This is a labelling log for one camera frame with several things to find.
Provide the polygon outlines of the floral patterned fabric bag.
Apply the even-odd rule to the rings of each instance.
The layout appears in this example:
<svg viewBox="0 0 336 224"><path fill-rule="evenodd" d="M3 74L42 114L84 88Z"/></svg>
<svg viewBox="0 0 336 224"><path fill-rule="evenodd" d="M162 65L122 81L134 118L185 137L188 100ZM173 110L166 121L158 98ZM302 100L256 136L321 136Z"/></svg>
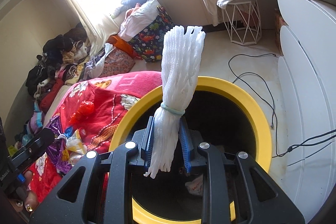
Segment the floral patterned fabric bag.
<svg viewBox="0 0 336 224"><path fill-rule="evenodd" d="M111 53L105 58L104 67L100 77L108 77L128 73L135 65L132 59L126 52L114 48Z"/></svg>

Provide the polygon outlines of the red floral bed blanket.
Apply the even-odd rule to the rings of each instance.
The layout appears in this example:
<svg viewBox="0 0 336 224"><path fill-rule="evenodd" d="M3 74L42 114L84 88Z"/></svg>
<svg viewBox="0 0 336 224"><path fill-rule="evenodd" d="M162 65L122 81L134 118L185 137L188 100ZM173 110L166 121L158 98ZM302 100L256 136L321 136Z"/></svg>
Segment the red floral bed blanket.
<svg viewBox="0 0 336 224"><path fill-rule="evenodd" d="M29 190L42 202L88 151L108 152L125 114L162 83L160 72L140 71L83 81L70 87L47 128L54 142L30 167Z"/></svg>

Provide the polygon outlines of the blue plastic bag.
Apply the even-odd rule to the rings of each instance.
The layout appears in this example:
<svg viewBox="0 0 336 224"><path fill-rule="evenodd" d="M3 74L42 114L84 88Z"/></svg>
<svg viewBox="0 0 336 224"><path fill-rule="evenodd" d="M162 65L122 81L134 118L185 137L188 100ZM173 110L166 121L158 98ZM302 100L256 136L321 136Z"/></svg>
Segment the blue plastic bag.
<svg viewBox="0 0 336 224"><path fill-rule="evenodd" d="M66 136L66 138L70 138L74 133L74 128L72 126L69 126L68 128L66 128L64 135Z"/></svg>

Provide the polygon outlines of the cardboard box on floor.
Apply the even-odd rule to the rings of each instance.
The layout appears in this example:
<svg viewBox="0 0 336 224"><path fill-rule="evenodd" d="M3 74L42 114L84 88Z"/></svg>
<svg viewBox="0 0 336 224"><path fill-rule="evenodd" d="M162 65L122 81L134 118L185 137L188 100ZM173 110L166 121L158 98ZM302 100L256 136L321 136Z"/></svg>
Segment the cardboard box on floor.
<svg viewBox="0 0 336 224"><path fill-rule="evenodd" d="M282 26L287 26L287 24L283 19L279 9L274 9L274 20L275 20L275 44L280 55L282 56L283 52L280 42L280 30Z"/></svg>

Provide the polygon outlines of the small white foam net bundle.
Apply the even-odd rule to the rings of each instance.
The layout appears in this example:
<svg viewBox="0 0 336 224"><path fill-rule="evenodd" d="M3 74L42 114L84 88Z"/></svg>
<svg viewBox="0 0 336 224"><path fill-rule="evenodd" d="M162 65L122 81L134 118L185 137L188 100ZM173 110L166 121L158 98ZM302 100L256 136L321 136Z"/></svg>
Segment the small white foam net bundle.
<svg viewBox="0 0 336 224"><path fill-rule="evenodd" d="M174 26L165 33L161 62L162 102L154 113L153 152L145 177L169 172L178 142L180 119L198 83L206 33L201 26Z"/></svg>

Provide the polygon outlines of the pile of clothes on bed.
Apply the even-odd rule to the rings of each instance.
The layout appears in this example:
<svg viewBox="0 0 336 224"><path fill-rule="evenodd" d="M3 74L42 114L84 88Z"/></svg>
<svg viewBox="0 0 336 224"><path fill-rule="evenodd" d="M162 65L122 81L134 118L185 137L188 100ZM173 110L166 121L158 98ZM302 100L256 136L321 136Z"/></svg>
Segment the pile of clothes on bed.
<svg viewBox="0 0 336 224"><path fill-rule="evenodd" d="M38 104L51 94L57 84L64 85L70 70L88 57L88 36L81 23L65 34L48 40L37 55L37 65L27 75L25 86Z"/></svg>

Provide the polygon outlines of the white orange plastic bag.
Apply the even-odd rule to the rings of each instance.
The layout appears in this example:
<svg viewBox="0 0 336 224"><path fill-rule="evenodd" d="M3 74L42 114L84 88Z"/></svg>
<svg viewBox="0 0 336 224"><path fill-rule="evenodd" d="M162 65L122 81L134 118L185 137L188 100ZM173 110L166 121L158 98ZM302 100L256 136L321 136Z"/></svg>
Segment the white orange plastic bag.
<svg viewBox="0 0 336 224"><path fill-rule="evenodd" d="M185 187L189 194L193 196L203 196L203 175L199 175L192 181L186 182Z"/></svg>

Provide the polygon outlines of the orange bag on floor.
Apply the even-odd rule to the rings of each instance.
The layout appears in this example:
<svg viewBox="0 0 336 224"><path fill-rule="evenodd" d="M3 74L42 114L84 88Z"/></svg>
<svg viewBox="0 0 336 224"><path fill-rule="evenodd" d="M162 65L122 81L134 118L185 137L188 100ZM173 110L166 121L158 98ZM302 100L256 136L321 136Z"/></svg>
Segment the orange bag on floor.
<svg viewBox="0 0 336 224"><path fill-rule="evenodd" d="M138 59L139 55L136 53L136 51L129 45L125 40L120 38L118 35L111 35L107 41L107 43L112 44L119 50L124 51L127 53L132 59Z"/></svg>

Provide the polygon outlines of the dinosaur print laundry basket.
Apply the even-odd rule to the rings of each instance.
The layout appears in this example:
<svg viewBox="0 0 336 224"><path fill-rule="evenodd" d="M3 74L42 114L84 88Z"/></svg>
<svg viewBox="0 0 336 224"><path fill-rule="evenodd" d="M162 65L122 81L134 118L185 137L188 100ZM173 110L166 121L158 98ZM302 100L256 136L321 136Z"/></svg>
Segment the dinosaur print laundry basket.
<svg viewBox="0 0 336 224"><path fill-rule="evenodd" d="M158 15L128 43L147 63L161 61L165 33L175 26L173 20L162 6L157 7Z"/></svg>

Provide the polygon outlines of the red plastic bag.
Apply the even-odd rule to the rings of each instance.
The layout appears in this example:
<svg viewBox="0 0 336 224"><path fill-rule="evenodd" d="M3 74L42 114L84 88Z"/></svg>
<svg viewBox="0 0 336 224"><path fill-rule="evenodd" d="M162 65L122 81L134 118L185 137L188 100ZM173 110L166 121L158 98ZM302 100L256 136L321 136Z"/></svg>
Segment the red plastic bag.
<svg viewBox="0 0 336 224"><path fill-rule="evenodd" d="M76 111L71 115L69 124L76 125L85 121L95 112L95 105L91 101L83 101Z"/></svg>

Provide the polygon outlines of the black bin with yellow rim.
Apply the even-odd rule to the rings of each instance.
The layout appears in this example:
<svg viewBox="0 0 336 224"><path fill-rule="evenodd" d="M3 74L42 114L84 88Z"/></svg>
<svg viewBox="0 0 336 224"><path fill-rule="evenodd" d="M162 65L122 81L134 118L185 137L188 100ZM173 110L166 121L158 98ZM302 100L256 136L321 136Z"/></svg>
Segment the black bin with yellow rim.
<svg viewBox="0 0 336 224"><path fill-rule="evenodd" d="M200 76L196 90L218 94L236 104L253 128L257 148L255 158L243 151L236 155L221 153L217 147L201 141L198 132L181 130L185 163L205 170L203 214L199 222L230 223L234 212L236 218L246 214L246 223L271 223L268 207L276 200L259 201L257 195L263 184L276 192L276 183L268 175L272 140L263 111L246 91L223 79Z"/></svg>

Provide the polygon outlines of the white bag in basket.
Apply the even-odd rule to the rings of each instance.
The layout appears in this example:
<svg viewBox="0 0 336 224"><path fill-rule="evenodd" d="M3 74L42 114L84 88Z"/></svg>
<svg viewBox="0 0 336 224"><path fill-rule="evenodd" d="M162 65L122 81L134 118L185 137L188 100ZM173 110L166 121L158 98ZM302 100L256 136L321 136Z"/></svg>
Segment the white bag in basket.
<svg viewBox="0 0 336 224"><path fill-rule="evenodd" d="M160 6L157 0L147 0L137 10L132 11L122 22L118 36L129 42L156 19L159 15L158 7Z"/></svg>

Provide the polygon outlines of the yellow white snack bag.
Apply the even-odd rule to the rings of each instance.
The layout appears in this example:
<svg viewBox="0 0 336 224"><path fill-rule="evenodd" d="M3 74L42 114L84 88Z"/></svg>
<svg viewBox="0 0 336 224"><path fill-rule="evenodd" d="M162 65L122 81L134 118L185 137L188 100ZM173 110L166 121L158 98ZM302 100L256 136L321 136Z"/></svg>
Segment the yellow white snack bag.
<svg viewBox="0 0 336 224"><path fill-rule="evenodd" d="M76 130L72 136L67 139L66 150L70 158L86 154L87 148L82 142L79 130Z"/></svg>

